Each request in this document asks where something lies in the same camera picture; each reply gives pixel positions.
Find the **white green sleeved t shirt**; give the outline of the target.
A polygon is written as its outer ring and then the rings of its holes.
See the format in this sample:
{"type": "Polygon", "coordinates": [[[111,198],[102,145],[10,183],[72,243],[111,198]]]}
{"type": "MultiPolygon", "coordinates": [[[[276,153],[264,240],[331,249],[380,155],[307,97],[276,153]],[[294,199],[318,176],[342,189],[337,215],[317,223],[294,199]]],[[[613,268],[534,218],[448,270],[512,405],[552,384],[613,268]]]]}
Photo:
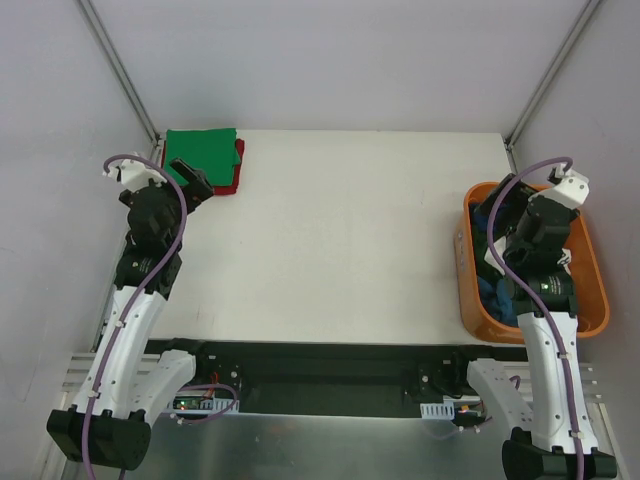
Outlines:
{"type": "MultiPolygon", "coordinates": [[[[498,241],[494,243],[494,248],[496,252],[503,256],[506,250],[506,238],[502,237],[498,241]]],[[[486,253],[483,257],[484,261],[489,264],[492,268],[497,270],[501,276],[505,275],[504,269],[499,265],[499,263],[495,260],[494,256],[491,253],[490,249],[487,249],[486,253]]],[[[561,258],[558,260],[557,264],[562,266],[567,274],[570,274],[570,263],[572,260],[571,251],[569,249],[563,248],[561,258]]]]}

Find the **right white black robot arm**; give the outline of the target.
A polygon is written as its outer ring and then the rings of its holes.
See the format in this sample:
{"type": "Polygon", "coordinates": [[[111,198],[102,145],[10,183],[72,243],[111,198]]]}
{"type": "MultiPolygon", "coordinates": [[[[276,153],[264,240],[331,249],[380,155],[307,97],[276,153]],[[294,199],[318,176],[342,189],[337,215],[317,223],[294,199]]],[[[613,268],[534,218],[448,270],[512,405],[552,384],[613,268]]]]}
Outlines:
{"type": "Polygon", "coordinates": [[[613,479],[588,415],[577,352],[600,332],[609,306],[580,216],[587,179],[554,168],[546,188],[506,176],[465,198],[456,232],[460,309],[476,338],[521,343],[532,397],[525,400],[494,360],[450,369],[452,387],[477,392],[504,435],[509,479],[613,479]]]}

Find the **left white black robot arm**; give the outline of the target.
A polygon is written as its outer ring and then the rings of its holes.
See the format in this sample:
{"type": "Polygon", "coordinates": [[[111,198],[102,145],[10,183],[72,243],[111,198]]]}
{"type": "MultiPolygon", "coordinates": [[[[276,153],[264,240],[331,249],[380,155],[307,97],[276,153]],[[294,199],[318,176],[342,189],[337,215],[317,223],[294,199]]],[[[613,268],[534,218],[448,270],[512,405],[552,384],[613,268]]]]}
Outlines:
{"type": "Polygon", "coordinates": [[[84,466],[122,473],[141,464],[151,429],[178,391],[204,387],[210,363],[185,350],[168,350],[148,376],[138,369],[154,324],[166,306],[182,265],[186,220],[213,195],[203,171],[175,158],[169,166],[184,180],[136,155],[104,162],[105,175],[123,187],[128,231],[110,300],[111,313],[95,357],[70,407],[54,410],[47,431],[62,453],[84,466]]]}

